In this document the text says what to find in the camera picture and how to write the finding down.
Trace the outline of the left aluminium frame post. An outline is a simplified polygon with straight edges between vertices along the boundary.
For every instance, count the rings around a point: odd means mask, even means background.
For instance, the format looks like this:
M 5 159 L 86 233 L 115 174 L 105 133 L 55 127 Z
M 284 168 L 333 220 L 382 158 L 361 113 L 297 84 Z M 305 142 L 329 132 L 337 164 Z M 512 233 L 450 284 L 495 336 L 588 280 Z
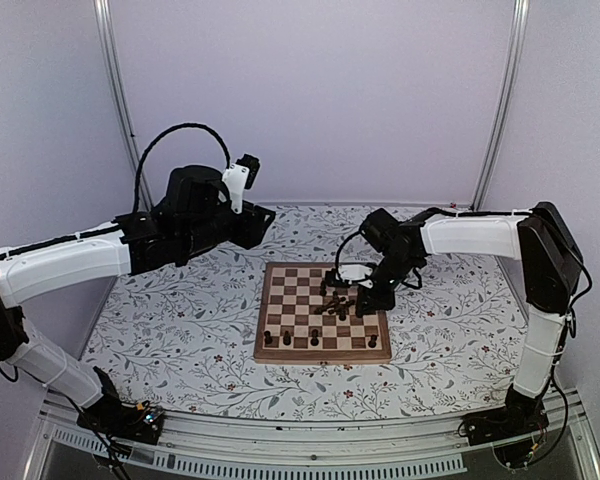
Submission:
M 95 19 L 103 53 L 104 65 L 113 100 L 116 119 L 120 128 L 123 145 L 132 171 L 138 171 L 141 152 L 139 151 L 131 113 L 126 99 L 122 72 L 115 42 L 111 2 L 94 0 Z

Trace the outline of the aluminium frame post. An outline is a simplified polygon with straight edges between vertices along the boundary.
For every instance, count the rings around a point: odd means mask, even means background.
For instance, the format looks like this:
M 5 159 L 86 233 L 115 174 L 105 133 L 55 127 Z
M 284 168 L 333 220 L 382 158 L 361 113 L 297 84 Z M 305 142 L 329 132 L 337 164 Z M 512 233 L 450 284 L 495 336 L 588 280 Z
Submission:
M 513 3 L 513 15 L 504 73 L 485 156 L 471 201 L 471 208 L 473 210 L 480 210 L 483 207 L 495 172 L 524 49 L 529 7 L 530 2 L 528 0 L 516 0 Z
M 94 0 L 95 19 L 103 53 L 104 65 L 113 100 L 116 119 L 120 128 L 123 145 L 132 171 L 138 171 L 141 152 L 139 151 L 131 113 L 126 99 L 122 72 L 115 42 L 111 2 Z

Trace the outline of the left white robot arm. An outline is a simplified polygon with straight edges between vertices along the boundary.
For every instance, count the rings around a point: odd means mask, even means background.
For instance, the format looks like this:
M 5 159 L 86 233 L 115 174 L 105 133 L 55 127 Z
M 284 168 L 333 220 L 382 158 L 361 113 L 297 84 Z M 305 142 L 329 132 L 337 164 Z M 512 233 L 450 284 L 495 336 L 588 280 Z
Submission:
M 128 426 L 107 376 L 86 367 L 26 321 L 22 304 L 99 278 L 182 267 L 217 245 L 259 245 L 275 214 L 244 200 L 259 171 L 245 155 L 224 171 L 187 166 L 172 171 L 165 197 L 149 212 L 116 217 L 91 230 L 0 249 L 0 362 L 63 393 L 108 434 Z

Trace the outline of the right aluminium frame post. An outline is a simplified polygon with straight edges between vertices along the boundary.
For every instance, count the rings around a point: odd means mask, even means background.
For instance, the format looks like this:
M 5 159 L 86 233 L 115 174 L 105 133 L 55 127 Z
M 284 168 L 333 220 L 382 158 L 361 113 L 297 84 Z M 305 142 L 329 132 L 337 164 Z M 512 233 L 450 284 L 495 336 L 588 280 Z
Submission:
M 528 0 L 516 0 L 513 3 L 513 15 L 504 73 L 485 156 L 471 201 L 471 208 L 473 210 L 480 210 L 483 207 L 495 172 L 524 49 L 529 7 L 530 2 Z

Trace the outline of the front aluminium rail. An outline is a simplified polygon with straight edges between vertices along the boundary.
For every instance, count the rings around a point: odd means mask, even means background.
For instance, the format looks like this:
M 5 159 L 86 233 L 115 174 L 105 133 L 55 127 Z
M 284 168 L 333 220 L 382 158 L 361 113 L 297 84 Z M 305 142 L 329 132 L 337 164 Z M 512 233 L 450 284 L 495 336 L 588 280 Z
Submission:
M 472 444 L 464 414 L 363 421 L 254 420 L 168 413 L 154 445 L 77 425 L 49 394 L 25 462 L 28 479 L 600 479 L 578 392 L 544 399 L 547 429 Z

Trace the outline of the floral patterned table mat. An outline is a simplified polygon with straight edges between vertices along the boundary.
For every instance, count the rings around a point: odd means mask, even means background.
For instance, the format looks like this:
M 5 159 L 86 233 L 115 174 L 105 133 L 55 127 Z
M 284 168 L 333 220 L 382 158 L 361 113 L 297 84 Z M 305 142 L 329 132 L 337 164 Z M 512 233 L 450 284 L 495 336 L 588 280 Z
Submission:
M 270 262 L 375 259 L 359 206 L 280 206 L 252 250 L 216 248 L 184 268 L 120 278 L 83 352 L 128 401 L 170 410 L 294 421 L 439 415 L 502 404 L 526 320 L 497 262 L 433 256 L 418 291 L 389 313 L 386 365 L 276 366 L 253 358 Z

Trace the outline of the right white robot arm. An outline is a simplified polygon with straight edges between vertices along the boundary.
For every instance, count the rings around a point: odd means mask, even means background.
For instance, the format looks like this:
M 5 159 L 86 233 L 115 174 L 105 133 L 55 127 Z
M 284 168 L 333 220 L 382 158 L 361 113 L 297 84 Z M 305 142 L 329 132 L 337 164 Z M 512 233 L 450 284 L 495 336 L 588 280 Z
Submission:
M 337 270 L 345 282 L 360 285 L 360 314 L 392 309 L 397 286 L 433 255 L 487 255 L 520 262 L 528 332 L 510 389 L 522 397 L 503 407 L 496 422 L 507 436 L 517 436 L 532 424 L 536 409 L 527 398 L 540 397 L 549 383 L 574 304 L 584 294 L 578 283 L 588 275 L 555 205 L 540 202 L 531 209 L 504 213 L 432 207 L 404 221 L 379 209 L 367 216 L 358 232 L 382 256 L 376 265 Z

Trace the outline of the brown chess piece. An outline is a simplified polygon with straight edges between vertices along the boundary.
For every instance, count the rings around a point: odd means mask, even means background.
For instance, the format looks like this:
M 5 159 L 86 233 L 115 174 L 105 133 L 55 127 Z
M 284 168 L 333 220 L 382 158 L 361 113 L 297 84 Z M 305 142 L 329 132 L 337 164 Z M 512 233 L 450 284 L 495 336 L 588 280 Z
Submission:
M 338 297 L 335 300 L 331 300 L 330 302 L 328 302 L 324 305 L 336 305 L 336 306 L 340 306 L 341 309 L 349 309 L 355 303 L 356 303 L 355 300 L 347 300 L 344 297 Z

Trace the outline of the wooden chess board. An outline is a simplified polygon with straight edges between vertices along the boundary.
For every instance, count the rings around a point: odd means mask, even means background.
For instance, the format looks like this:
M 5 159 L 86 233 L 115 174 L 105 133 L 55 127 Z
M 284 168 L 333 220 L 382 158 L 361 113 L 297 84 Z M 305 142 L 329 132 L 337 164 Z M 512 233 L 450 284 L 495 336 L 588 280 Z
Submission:
M 355 304 L 347 310 L 345 321 L 334 315 L 314 315 L 317 306 L 338 297 L 357 299 L 358 290 L 327 286 L 326 296 L 319 295 L 327 263 L 268 263 L 265 268 L 259 320 L 254 344 L 254 360 L 271 365 L 364 365 L 386 364 L 392 358 L 387 315 L 378 311 L 362 318 L 355 315 Z M 319 332 L 318 346 L 310 344 L 311 332 Z M 264 332 L 270 331 L 271 345 L 264 344 Z M 292 345 L 282 345 L 289 331 Z M 368 342 L 377 335 L 377 347 Z

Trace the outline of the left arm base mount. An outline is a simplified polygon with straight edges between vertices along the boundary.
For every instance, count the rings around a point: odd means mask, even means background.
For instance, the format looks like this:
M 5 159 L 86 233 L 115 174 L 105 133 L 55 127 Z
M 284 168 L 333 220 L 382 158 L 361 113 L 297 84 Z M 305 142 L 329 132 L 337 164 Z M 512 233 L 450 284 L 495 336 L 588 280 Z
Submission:
M 109 437 L 157 445 L 165 410 L 149 400 L 136 404 L 123 402 L 109 376 L 98 367 L 94 371 L 101 381 L 103 397 L 81 409 L 77 425 Z

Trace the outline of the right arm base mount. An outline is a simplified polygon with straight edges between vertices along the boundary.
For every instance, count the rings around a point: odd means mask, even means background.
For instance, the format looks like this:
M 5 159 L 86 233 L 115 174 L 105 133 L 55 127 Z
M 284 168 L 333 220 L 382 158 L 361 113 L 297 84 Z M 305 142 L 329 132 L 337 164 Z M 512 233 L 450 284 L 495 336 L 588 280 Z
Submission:
M 470 446 L 507 440 L 495 448 L 496 460 L 518 469 L 534 459 L 548 426 L 542 397 L 527 397 L 510 387 L 502 407 L 464 415 L 457 433 L 467 438 Z

